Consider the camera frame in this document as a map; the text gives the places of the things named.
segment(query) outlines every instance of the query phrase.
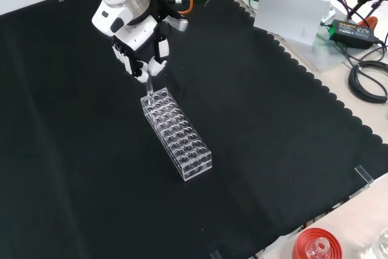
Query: power adapter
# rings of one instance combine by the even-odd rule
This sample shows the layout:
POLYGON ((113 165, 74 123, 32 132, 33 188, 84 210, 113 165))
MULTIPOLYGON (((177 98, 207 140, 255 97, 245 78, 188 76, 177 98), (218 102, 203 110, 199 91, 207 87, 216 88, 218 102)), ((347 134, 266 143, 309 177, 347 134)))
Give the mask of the power adapter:
POLYGON ((370 27, 363 27, 337 19, 331 23, 329 35, 331 41, 342 42, 348 47, 358 49, 369 49, 373 44, 379 42, 370 27))

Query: clear bottle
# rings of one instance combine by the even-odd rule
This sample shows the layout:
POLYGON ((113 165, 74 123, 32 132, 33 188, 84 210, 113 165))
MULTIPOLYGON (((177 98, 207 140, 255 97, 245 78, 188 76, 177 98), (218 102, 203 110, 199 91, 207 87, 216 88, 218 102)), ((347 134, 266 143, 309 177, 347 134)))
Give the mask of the clear bottle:
POLYGON ((306 254, 310 259, 329 259, 330 243, 326 238, 318 238, 307 245, 306 254))
POLYGON ((388 259, 388 229, 385 229, 373 242, 371 251, 377 259, 388 259))

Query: clear glass jar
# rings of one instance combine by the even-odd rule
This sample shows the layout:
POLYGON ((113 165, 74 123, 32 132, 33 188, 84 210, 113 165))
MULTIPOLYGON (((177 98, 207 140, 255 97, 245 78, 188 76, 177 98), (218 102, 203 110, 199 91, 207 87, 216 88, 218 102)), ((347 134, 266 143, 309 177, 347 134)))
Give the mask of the clear glass jar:
POLYGON ((329 259, 330 243, 326 238, 318 238, 307 245, 306 254, 310 259, 329 259))

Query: white card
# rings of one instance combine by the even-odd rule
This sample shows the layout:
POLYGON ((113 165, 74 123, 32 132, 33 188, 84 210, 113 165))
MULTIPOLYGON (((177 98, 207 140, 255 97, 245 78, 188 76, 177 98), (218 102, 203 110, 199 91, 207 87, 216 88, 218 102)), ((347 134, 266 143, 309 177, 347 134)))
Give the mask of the white card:
POLYGON ((254 26, 312 45, 329 9, 325 0, 259 0, 254 26))

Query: white table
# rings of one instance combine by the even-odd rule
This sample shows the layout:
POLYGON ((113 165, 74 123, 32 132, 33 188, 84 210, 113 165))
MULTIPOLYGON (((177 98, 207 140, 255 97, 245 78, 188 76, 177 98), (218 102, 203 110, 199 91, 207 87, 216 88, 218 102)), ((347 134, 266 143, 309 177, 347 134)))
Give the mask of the white table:
MULTIPOLYGON (((309 227, 320 227, 336 236, 342 246, 344 259, 367 259, 364 256, 366 250, 388 227, 387 193, 388 177, 385 177, 309 227)), ((291 259, 292 248, 299 234, 281 248, 265 254, 263 259, 291 259)))

